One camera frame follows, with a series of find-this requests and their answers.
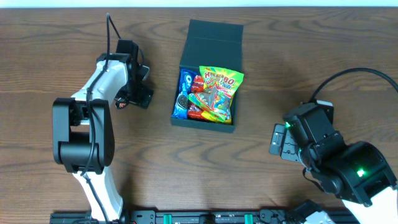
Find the black Mars bar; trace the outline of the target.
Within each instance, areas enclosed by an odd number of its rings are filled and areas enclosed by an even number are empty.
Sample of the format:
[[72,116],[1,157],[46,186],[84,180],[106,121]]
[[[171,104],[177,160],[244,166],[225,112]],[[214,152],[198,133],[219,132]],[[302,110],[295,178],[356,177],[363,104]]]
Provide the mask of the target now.
[[118,110],[122,110],[122,109],[124,109],[128,104],[129,104],[129,102],[128,102],[127,99],[125,99],[125,98],[119,98],[119,99],[117,99],[116,102],[115,102],[115,107],[116,107]]

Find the blue Oreo cookie pack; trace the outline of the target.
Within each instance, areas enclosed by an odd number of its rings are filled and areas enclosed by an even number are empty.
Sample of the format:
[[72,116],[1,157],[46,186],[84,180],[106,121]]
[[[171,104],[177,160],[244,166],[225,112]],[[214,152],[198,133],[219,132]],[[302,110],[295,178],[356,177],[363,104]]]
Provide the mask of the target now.
[[175,119],[188,118],[188,95],[191,93],[192,84],[197,73],[187,68],[180,69],[180,79],[178,83],[178,95],[175,100],[174,110],[171,115]]

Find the red Hacks candy bag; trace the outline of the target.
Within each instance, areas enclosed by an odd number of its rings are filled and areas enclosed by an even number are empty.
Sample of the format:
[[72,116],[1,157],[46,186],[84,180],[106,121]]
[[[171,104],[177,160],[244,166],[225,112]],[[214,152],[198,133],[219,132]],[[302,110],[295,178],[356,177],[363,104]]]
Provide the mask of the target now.
[[[203,90],[204,90],[204,80],[202,76],[196,75],[192,83],[191,92],[195,93]],[[202,109],[200,109],[197,105],[193,104],[191,101],[188,102],[188,105],[189,107],[188,107],[187,116],[190,119],[205,120],[205,117],[202,115],[203,113]]]

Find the yellow Hacks candy bag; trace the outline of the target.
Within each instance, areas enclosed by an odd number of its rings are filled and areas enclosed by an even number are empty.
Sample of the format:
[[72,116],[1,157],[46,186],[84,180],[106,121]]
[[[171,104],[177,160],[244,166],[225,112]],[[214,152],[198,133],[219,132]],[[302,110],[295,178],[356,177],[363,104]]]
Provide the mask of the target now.
[[201,112],[201,116],[208,121],[214,122],[214,123],[223,123],[223,124],[227,124],[227,125],[232,125],[232,119],[231,119],[231,113],[228,112],[226,115],[226,119],[221,122],[219,120],[217,120],[217,118],[215,116],[213,116],[211,113],[207,112],[207,111],[202,111]]

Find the green Haribo gummy bag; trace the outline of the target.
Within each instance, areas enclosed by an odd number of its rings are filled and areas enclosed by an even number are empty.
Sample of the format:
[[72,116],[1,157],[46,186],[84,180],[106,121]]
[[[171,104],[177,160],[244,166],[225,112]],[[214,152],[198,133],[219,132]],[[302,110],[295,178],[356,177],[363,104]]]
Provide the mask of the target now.
[[223,122],[230,112],[234,95],[243,82],[244,74],[221,67],[199,66],[199,69],[204,80],[204,90],[190,93],[188,99]]

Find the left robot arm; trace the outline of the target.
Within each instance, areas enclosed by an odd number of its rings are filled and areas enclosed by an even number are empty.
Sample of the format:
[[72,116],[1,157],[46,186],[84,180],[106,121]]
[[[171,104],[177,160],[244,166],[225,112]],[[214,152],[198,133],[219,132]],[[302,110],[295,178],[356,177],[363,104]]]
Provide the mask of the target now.
[[111,172],[115,140],[111,106],[148,108],[154,94],[145,86],[149,67],[131,40],[120,39],[114,53],[96,60],[87,83],[69,98],[52,105],[53,158],[81,184],[91,210],[53,213],[51,223],[130,223],[130,213],[116,189]]

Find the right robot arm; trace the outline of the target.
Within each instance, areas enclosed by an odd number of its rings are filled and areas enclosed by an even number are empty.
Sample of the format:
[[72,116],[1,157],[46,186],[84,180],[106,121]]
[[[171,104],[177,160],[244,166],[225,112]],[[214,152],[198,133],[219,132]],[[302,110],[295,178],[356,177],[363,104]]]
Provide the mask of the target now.
[[310,181],[340,199],[359,223],[397,223],[397,177],[366,141],[346,144],[333,127],[333,104],[312,100],[275,124],[269,152],[303,165]]

